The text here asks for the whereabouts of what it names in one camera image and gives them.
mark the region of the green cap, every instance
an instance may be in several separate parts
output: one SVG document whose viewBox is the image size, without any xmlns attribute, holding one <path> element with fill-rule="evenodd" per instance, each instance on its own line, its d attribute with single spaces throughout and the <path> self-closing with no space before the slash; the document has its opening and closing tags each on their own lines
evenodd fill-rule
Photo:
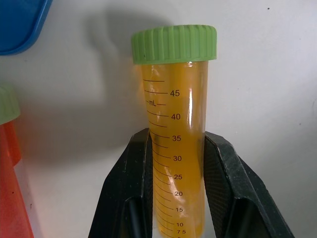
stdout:
<svg viewBox="0 0 317 238">
<path fill-rule="evenodd" d="M 18 100 L 13 88 L 7 84 L 0 85 L 0 125 L 16 119 L 20 115 Z"/>
<path fill-rule="evenodd" d="M 165 26 L 132 36 L 136 64 L 207 61 L 216 58 L 217 32 L 212 26 Z"/>
</svg>

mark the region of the white wall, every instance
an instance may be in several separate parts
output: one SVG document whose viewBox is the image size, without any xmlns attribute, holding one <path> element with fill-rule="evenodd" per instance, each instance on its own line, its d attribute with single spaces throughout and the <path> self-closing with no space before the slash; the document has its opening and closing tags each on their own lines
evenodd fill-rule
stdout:
<svg viewBox="0 0 317 238">
<path fill-rule="evenodd" d="M 22 108 L 36 238 L 87 237 L 105 177 L 147 126 L 130 35 L 167 24 L 217 29 L 207 130 L 263 179 L 296 237 L 316 237 L 316 12 L 315 0 L 53 0 L 35 45 L 0 58 Z"/>
</svg>

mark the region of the blue lid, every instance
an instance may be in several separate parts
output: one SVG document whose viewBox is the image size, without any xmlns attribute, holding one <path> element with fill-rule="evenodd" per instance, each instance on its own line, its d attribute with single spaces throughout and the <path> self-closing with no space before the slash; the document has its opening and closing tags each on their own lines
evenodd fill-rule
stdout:
<svg viewBox="0 0 317 238">
<path fill-rule="evenodd" d="M 17 54 L 37 40 L 52 0 L 0 0 L 0 55 Z"/>
</svg>

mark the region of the printed number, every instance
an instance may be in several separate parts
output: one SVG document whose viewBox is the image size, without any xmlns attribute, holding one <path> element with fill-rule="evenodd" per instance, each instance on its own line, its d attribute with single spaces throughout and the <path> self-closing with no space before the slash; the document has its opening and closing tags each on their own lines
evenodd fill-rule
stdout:
<svg viewBox="0 0 317 238">
<path fill-rule="evenodd" d="M 180 114 L 173 114 L 172 119 L 174 120 L 179 120 L 180 119 Z"/>
<path fill-rule="evenodd" d="M 182 179 L 183 176 L 182 175 L 174 175 L 174 179 Z"/>
<path fill-rule="evenodd" d="M 173 90 L 171 93 L 170 93 L 173 97 L 178 97 L 179 96 L 179 90 Z"/>
<path fill-rule="evenodd" d="M 182 157 L 181 156 L 177 156 L 177 155 L 174 155 L 174 161 L 181 161 L 182 160 Z"/>
<path fill-rule="evenodd" d="M 174 135 L 173 136 L 173 141 L 181 141 L 181 140 L 182 140 L 182 138 L 181 138 L 180 135 Z"/>
</svg>

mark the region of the yellow-orange liquid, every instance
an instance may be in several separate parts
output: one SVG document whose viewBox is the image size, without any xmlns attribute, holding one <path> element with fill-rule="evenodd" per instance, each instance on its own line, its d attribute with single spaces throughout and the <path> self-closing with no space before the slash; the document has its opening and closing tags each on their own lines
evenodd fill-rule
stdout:
<svg viewBox="0 0 317 238">
<path fill-rule="evenodd" d="M 208 62 L 142 65 L 141 71 L 159 232 L 164 238 L 200 238 Z"/>
</svg>

